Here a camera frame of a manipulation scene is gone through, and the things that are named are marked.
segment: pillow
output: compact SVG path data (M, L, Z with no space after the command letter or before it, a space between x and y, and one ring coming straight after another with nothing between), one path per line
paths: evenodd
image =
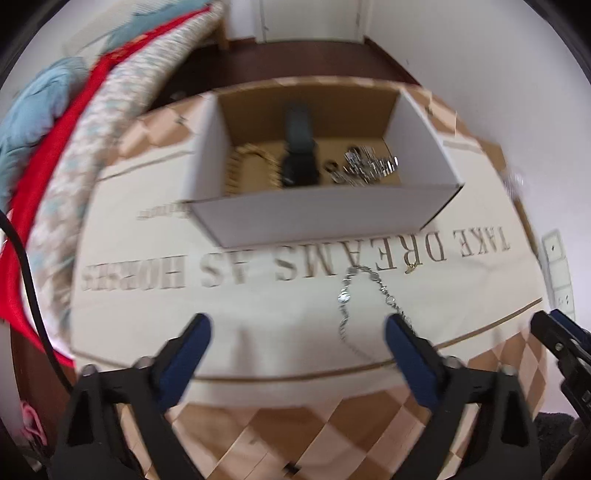
M84 63L86 63L86 66L89 68L89 70L92 70L94 65L96 65L96 63L102 57L102 51L105 48L108 40L109 39L106 36L98 38L94 42L82 47L76 53L76 55L84 59Z
M43 70L18 95L0 124L0 209L8 203L34 148L47 135L86 83L80 57L69 57Z
M153 30L177 17L199 10L203 8L208 1L209 0L179 0L178 2L164 5L162 8L148 13L135 12L129 22L111 32L111 36L103 49L103 53L119 48L142 33Z

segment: open box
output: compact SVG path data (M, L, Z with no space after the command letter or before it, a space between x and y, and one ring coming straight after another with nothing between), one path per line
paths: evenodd
M350 145L371 145L397 157L397 176L363 187L323 177L319 186L225 196L234 148L252 143L279 154L293 102L309 108L319 170L329 158L342 161ZM418 232L463 185L424 111L390 82L253 83L206 94L202 112L185 198L220 247Z

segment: blue gripper pad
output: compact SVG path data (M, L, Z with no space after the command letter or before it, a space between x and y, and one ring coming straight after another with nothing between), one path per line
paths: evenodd
M169 341L158 354L155 364L161 356L166 363L157 378L160 411L165 412L178 404L211 339L211 321L200 313L179 338Z
M393 314L386 319L386 343L396 360L398 368L404 375L417 403L433 411L439 405L437 374L428 365L426 359L419 353L416 345L413 344L407 334L414 335L400 315ZM426 340L419 339L416 336L414 339L425 342L436 354L433 347Z
M587 353L591 353L591 338L589 334L583 330L579 325L573 322L560 310L552 310L550 316L561 324L576 340L583 350Z

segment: wooden surface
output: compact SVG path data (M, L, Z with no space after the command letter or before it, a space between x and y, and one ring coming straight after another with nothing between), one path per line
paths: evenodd
M150 109L214 88L280 77L339 75L416 83L369 44L333 41L232 43L229 52L199 48L178 68Z
M12 360L18 392L39 414L50 448L56 444L57 428L68 401L68 394L57 379L45 353L20 333L11 330ZM70 382L76 382L71 368L64 368Z
M217 46L222 51L230 50L230 41L228 40L227 28L226 28L226 18L222 18L222 21L218 25L215 36L217 40Z
M357 76L399 82L408 81L410 77L402 67L364 44L329 41L232 43L230 51L220 51L215 46L195 50L163 87L151 109L173 103L183 96L223 86L308 75ZM179 92L183 94L180 98L175 96ZM67 394L44 353L19 333L13 331L11 339L20 396L36 409L50 446L54 446ZM65 370L74 381L74 371Z

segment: red cloth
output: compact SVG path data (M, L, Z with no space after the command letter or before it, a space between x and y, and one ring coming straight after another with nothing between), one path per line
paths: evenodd
M76 127L76 123L108 77L109 72L153 39L178 27L189 18L207 11L209 11L209 7L178 17L135 38L99 60L80 95L56 122L51 132L43 139L39 148L31 157L31 161L18 183L17 192L11 202L11 222L24 245L29 240L29 234L33 228L35 215L43 194ZM29 324L22 307L21 270L17 255L9 242L6 243L4 250L0 254L0 318L9 322L12 328L27 337L38 349L43 350L37 332ZM62 365L73 367L71 359L58 352L56 352L56 355Z

